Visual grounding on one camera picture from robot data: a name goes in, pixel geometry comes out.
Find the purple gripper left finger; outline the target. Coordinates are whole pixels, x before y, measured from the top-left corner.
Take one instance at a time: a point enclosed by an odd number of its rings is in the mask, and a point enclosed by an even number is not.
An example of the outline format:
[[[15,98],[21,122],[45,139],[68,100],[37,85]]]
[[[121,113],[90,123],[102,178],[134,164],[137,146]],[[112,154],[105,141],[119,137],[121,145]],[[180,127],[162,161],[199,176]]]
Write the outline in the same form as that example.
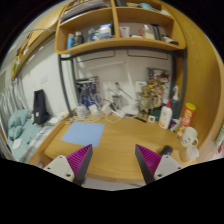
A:
[[[44,170],[81,186],[92,155],[92,145],[87,145],[68,156],[59,155]]]

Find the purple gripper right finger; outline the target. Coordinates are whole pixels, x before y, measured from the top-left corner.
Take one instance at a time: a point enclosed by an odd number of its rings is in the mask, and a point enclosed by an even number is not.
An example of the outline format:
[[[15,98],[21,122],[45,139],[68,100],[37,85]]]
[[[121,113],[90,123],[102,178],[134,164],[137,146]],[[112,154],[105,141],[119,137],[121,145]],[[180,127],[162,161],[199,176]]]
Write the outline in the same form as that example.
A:
[[[160,153],[157,154],[141,145],[135,146],[135,155],[146,184],[182,169],[182,166],[171,155],[161,156]]]

